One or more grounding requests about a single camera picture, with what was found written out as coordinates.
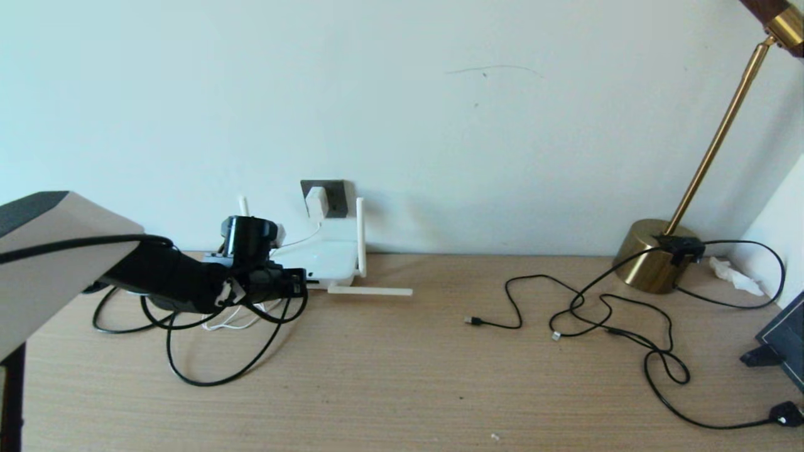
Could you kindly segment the grey wall socket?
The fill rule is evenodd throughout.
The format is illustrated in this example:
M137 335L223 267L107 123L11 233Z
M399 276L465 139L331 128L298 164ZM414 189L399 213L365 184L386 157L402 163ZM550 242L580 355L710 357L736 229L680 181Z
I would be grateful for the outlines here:
M329 213L327 218L346 218L349 212L347 197L345 196L344 180L301 180L300 186L305 201L310 188L323 186L329 198Z

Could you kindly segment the crumpled white tissue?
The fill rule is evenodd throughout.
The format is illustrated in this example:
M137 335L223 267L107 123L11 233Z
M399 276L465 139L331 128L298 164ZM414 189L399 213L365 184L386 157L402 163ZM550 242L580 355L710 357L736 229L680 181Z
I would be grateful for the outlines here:
M722 261L717 257L710 257L707 263L709 263L710 269L717 278L731 283L735 289L743 290L755 296L762 296L764 294L755 280L732 268L729 261Z

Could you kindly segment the white power adapter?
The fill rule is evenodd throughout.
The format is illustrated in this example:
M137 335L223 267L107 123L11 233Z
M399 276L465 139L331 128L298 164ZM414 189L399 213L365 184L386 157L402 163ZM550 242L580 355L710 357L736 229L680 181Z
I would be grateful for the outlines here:
M305 195L305 206L310 220L316 223L321 223L327 218L329 213L329 198L323 186L314 186L310 188L307 195Z

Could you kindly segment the brass desk lamp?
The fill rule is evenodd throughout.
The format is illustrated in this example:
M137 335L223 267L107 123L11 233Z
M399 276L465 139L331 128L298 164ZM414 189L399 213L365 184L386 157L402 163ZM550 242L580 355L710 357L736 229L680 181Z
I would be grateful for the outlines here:
M672 217L667 221L659 218L642 218L632 223L617 255L612 260L612 270L623 283L648 294L669 294L674 291L684 272L694 263L682 264L680 267L672 266L671 255L658 248L654 236L694 235L700 239L691 230L683 228L682 220L724 145L770 49L777 46L795 58L804 59L804 12L795 6L793 0L739 1L761 24L764 38L756 44L747 60L711 143L707 146Z

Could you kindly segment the white wifi router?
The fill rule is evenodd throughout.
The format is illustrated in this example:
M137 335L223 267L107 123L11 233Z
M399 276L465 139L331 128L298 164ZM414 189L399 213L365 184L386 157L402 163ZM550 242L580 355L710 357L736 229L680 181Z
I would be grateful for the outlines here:
M353 237L325 237L323 226L333 224L332 218L325 218L321 223L316 223L317 229L309 237L284 243L281 248L273 250L269 255L270 260L285 268L307 270L307 288L312 290L356 296L413 295L411 288L353 285L357 277L367 277L364 198L354 200L354 213L356 217L345 219L348 224L354 224Z

